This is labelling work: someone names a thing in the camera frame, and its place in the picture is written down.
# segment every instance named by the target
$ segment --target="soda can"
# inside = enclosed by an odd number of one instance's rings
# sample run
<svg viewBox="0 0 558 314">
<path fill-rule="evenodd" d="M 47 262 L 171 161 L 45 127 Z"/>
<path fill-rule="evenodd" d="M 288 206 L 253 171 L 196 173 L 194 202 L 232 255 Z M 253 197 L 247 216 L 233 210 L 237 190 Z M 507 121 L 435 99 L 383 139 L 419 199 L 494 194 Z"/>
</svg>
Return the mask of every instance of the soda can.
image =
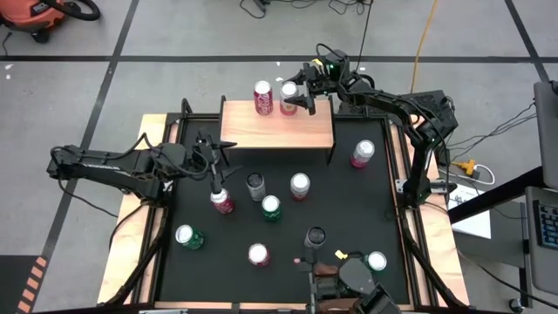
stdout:
<svg viewBox="0 0 558 314">
<path fill-rule="evenodd" d="M 366 166 L 373 154 L 374 144 L 369 140 L 361 140 L 350 157 L 350 163 L 353 167 L 362 168 Z"/>
<path fill-rule="evenodd" d="M 281 98 L 279 98 L 281 103 L 279 109 L 281 109 L 282 114 L 293 115 L 296 113 L 298 106 L 285 102 L 285 99 L 295 96 L 298 96 L 298 86 L 290 81 L 283 83 L 281 87 Z"/>
<path fill-rule="evenodd" d="M 290 194 L 296 201 L 302 201 L 310 189 L 310 179 L 306 174 L 295 174 L 290 179 Z"/>
<path fill-rule="evenodd" d="M 219 194 L 212 193 L 210 199 L 213 206 L 215 206 L 221 214 L 230 214 L 230 212 L 235 209 L 235 204 L 233 203 L 233 200 L 230 199 L 229 192 L 224 188 Z"/>
<path fill-rule="evenodd" d="M 387 259 L 382 252 L 374 251 L 364 257 L 364 265 L 370 270 L 380 271 L 387 265 Z"/>
<path fill-rule="evenodd" d="M 255 243 L 250 246 L 250 249 L 248 250 L 248 260 L 255 266 L 268 266 L 270 259 L 271 255 L 265 245 Z"/>
<path fill-rule="evenodd" d="M 325 231 L 320 227 L 313 227 L 306 232 L 304 246 L 309 249 L 319 249 L 325 243 Z"/>
<path fill-rule="evenodd" d="M 246 186 L 250 192 L 250 197 L 254 201 L 263 201 L 265 197 L 265 182 L 263 180 L 263 175 L 258 173 L 250 174 L 246 178 Z"/>
<path fill-rule="evenodd" d="M 176 241 L 178 243 L 189 249 L 199 249 L 205 241 L 203 234 L 200 231 L 188 225 L 178 227 L 174 236 L 176 237 Z"/>
<path fill-rule="evenodd" d="M 281 218 L 281 202 L 273 195 L 268 195 L 262 201 L 263 217 L 268 222 L 275 222 Z"/>
<path fill-rule="evenodd" d="M 255 83 L 254 104 L 255 110 L 261 115 L 268 115 L 273 112 L 273 94 L 270 83 L 266 81 Z"/>
</svg>

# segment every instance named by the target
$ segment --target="can lid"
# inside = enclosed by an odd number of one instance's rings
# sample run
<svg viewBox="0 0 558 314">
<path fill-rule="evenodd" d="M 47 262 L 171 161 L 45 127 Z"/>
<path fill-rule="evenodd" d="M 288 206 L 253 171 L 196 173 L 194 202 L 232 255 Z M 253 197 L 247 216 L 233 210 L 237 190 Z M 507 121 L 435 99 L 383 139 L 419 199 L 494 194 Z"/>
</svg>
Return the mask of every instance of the can lid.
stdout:
<svg viewBox="0 0 558 314">
<path fill-rule="evenodd" d="M 248 250 L 248 258 L 254 263 L 261 263 L 268 257 L 268 250 L 263 244 L 253 244 Z"/>
<path fill-rule="evenodd" d="M 368 255 L 368 264 L 373 270 L 383 270 L 387 264 L 387 260 L 382 252 L 376 251 Z"/>
<path fill-rule="evenodd" d="M 274 212 L 279 208 L 279 199 L 273 195 L 268 195 L 263 199 L 262 207 L 267 212 Z"/>
<path fill-rule="evenodd" d="M 215 203 L 218 203 L 218 204 L 227 200 L 227 197 L 228 197 L 228 192 L 224 188 L 221 190 L 221 192 L 219 194 L 213 194 L 212 193 L 211 196 L 210 196 L 211 201 L 215 202 Z"/>
<path fill-rule="evenodd" d="M 266 81 L 259 81 L 255 83 L 254 91 L 257 93 L 262 94 L 262 93 L 269 92 L 270 90 L 271 90 L 271 85 Z"/>
<path fill-rule="evenodd" d="M 296 84 L 293 82 L 285 82 L 281 87 L 281 92 L 285 95 L 294 95 L 296 93 Z"/>
<path fill-rule="evenodd" d="M 369 140 L 363 140 L 358 143 L 358 149 L 366 156 L 372 156 L 374 154 L 374 144 Z"/>
<path fill-rule="evenodd" d="M 308 240 L 314 244 L 322 244 L 325 242 L 325 231 L 320 227 L 314 227 L 308 231 Z"/>
<path fill-rule="evenodd" d="M 263 176 L 258 173 L 253 173 L 246 178 L 246 183 L 251 188 L 258 188 L 263 184 Z"/>
<path fill-rule="evenodd" d="M 306 174 L 295 174 L 292 184 L 295 188 L 306 188 L 310 184 L 310 179 Z"/>
<path fill-rule="evenodd" d="M 192 227 L 188 225 L 183 225 L 178 227 L 178 229 L 176 229 L 175 236 L 176 236 L 176 241 L 178 241 L 178 243 L 186 243 L 190 241 L 193 235 L 194 235 L 194 231 L 192 230 Z"/>
</svg>

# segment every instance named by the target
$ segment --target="white paper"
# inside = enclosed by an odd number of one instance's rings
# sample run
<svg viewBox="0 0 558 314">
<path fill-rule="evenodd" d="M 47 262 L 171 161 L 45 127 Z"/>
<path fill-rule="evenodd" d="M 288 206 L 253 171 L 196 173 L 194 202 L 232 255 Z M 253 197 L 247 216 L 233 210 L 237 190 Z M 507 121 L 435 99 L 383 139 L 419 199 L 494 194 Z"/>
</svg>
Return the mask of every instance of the white paper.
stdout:
<svg viewBox="0 0 558 314">
<path fill-rule="evenodd" d="M 448 208 L 452 210 L 452 208 L 476 196 L 477 191 L 474 188 L 458 184 L 457 188 L 450 193 L 450 202 L 447 204 Z M 452 225 L 452 229 L 468 235 L 490 239 L 492 237 L 490 230 L 490 212 L 485 211 L 473 217 L 469 217 L 464 221 L 456 222 Z"/>
</svg>

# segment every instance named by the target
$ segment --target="orange vacuum cleaner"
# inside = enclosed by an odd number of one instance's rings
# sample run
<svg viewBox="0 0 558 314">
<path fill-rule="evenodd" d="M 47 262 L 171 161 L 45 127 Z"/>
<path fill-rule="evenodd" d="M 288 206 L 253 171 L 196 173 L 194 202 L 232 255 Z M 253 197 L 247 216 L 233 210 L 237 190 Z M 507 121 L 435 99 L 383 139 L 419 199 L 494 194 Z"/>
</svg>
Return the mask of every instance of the orange vacuum cleaner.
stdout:
<svg viewBox="0 0 558 314">
<path fill-rule="evenodd" d="M 83 13 L 79 5 L 64 0 L 0 0 L 0 24 L 13 31 L 31 34 L 38 43 L 49 41 L 50 30 L 59 26 L 65 16 L 95 21 L 101 13 L 92 0 L 79 0 L 91 9 Z"/>
</svg>

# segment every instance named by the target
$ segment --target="yellow cable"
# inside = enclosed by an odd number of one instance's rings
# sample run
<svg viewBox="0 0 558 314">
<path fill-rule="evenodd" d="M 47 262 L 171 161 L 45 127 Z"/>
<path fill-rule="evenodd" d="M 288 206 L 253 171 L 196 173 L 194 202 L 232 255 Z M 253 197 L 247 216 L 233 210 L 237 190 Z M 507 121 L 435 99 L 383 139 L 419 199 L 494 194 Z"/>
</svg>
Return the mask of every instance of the yellow cable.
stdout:
<svg viewBox="0 0 558 314">
<path fill-rule="evenodd" d="M 426 20 L 425 31 L 422 33 L 422 37 L 420 38 L 420 43 L 418 44 L 417 56 L 415 57 L 415 64 L 412 67 L 411 93 L 412 90 L 415 88 L 415 78 L 417 76 L 417 65 L 419 64 L 420 50 L 422 49 L 422 44 L 425 42 L 426 34 L 428 33 L 428 29 L 430 28 L 430 24 L 432 23 L 432 18 L 434 17 L 434 12 L 436 11 L 437 5 L 438 5 L 438 0 L 434 0 L 434 3 L 432 4 L 432 9 L 430 10 L 430 15 L 428 16 L 428 20 Z"/>
</svg>

